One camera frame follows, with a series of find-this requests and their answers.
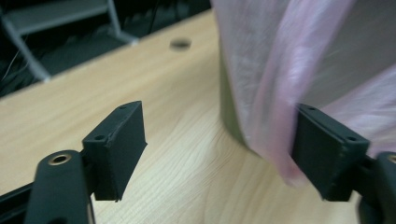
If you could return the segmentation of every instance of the plastic bag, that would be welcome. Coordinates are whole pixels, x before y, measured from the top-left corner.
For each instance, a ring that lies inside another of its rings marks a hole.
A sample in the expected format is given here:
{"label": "plastic bag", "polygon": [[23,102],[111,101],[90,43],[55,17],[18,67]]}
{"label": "plastic bag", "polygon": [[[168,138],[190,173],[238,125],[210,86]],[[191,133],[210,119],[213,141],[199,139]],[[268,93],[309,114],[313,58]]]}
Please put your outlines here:
{"label": "plastic bag", "polygon": [[395,3],[212,0],[212,6],[245,142],[288,183],[304,179],[290,157],[298,103],[322,108],[371,140],[371,156],[396,150]]}

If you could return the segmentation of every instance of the table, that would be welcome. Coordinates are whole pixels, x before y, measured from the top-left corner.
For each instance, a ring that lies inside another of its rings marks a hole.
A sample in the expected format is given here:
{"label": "table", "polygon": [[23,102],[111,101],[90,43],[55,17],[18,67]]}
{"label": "table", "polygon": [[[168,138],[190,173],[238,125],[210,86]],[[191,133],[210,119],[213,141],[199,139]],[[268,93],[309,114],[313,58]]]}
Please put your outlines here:
{"label": "table", "polygon": [[[170,49],[180,37],[191,47]],[[137,100],[148,146],[122,201],[93,202],[98,223],[357,223],[354,203],[323,202],[310,185],[288,187],[225,132],[210,11],[3,98],[0,194],[33,181],[50,153],[80,150],[115,107]]]}

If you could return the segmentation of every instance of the dark floor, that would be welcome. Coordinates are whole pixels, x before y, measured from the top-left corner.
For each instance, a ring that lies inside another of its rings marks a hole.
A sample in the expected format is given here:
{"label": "dark floor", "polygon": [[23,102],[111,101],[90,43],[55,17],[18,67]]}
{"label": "dark floor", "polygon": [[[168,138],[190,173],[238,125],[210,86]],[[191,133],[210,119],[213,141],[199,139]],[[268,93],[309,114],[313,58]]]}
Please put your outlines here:
{"label": "dark floor", "polygon": [[[178,4],[177,12],[181,20],[186,19],[189,14],[187,5]],[[148,34],[151,14],[134,17],[125,22],[124,31],[143,37]],[[175,11],[170,8],[159,8],[152,32],[178,22]],[[100,27],[95,32],[84,36],[71,36],[66,44],[54,49],[36,50],[35,56],[52,74],[58,74],[68,68],[84,63],[110,50],[116,49],[124,43],[106,34],[106,26]],[[13,61],[0,61],[0,97],[27,87],[35,82],[27,64],[18,53]]]}

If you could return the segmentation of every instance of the wooden table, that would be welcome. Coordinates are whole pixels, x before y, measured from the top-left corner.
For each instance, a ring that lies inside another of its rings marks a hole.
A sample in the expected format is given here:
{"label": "wooden table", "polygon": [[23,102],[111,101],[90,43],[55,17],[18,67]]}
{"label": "wooden table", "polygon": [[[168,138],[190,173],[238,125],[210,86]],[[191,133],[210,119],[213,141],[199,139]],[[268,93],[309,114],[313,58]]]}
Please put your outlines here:
{"label": "wooden table", "polygon": [[[190,49],[169,48],[179,37],[191,40]],[[225,132],[211,12],[3,98],[0,194],[33,181],[50,153],[80,150],[116,106],[137,100],[148,146],[123,200],[93,203],[98,223],[357,223],[354,203],[326,203],[309,185],[286,186]]]}

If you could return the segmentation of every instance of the pink translucent plastic bag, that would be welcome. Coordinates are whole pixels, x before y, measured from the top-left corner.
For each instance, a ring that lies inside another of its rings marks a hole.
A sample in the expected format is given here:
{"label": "pink translucent plastic bag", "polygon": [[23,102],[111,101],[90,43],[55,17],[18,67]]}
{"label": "pink translucent plastic bag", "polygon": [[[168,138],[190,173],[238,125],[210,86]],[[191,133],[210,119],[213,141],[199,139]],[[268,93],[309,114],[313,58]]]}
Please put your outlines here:
{"label": "pink translucent plastic bag", "polygon": [[321,108],[396,150],[396,3],[367,0],[212,0],[247,145],[290,184],[296,105]]}

